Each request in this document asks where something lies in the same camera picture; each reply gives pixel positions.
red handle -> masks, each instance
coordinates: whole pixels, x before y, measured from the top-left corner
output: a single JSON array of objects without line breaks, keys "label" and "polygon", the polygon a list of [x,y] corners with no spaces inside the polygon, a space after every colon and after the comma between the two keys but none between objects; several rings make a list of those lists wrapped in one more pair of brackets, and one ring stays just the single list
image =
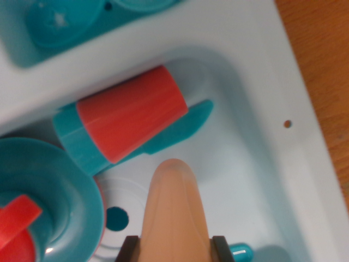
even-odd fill
[{"label": "red handle", "polygon": [[42,209],[28,196],[21,195],[0,210],[0,250],[32,224]]}]

small hole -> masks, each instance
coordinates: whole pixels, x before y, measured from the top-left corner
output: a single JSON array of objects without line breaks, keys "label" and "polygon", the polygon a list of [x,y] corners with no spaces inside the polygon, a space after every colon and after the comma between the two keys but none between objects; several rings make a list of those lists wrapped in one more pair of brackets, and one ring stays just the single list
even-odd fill
[{"label": "small hole", "polygon": [[104,9],[110,11],[111,9],[113,9],[113,5],[110,2],[106,2],[104,5]]},{"label": "small hole", "polygon": [[291,120],[286,120],[285,123],[284,123],[284,127],[285,128],[290,128],[291,126],[292,126]]},{"label": "small hole", "polygon": [[127,212],[120,207],[110,207],[107,209],[107,228],[112,231],[124,230],[129,224]]}]

teal handle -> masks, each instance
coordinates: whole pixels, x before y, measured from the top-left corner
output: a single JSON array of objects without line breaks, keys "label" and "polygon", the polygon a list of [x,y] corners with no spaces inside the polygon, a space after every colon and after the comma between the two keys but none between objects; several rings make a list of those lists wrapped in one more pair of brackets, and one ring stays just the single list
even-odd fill
[{"label": "teal handle", "polygon": [[229,245],[235,262],[251,262],[254,256],[252,248],[246,244]]}]

red lid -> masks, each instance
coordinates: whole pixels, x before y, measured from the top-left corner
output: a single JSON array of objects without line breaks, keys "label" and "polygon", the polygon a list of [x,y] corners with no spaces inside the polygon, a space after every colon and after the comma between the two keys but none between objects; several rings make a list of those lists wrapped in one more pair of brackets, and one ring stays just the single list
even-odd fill
[{"label": "red lid", "polygon": [[0,209],[0,261],[35,262],[35,245],[26,228],[41,212],[26,195]]},{"label": "red lid", "polygon": [[79,117],[99,151],[116,163],[188,112],[163,66],[83,99]]}]

teal container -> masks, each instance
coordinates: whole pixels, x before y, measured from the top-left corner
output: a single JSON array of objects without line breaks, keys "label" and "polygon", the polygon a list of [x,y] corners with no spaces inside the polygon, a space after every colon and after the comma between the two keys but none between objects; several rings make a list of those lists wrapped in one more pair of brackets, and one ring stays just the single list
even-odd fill
[{"label": "teal container", "polygon": [[90,259],[105,227],[103,199],[93,178],[63,150],[34,139],[0,139],[0,201],[14,194],[26,194],[43,208],[29,229],[40,262]]},{"label": "teal container", "polygon": [[[56,49],[74,45],[80,38],[86,41],[92,34],[162,11],[176,2],[178,0],[36,0],[28,7],[25,22],[39,47]],[[108,17],[109,13],[114,13],[113,19]],[[104,20],[103,25],[97,20]],[[90,28],[98,32],[83,36]]]}]

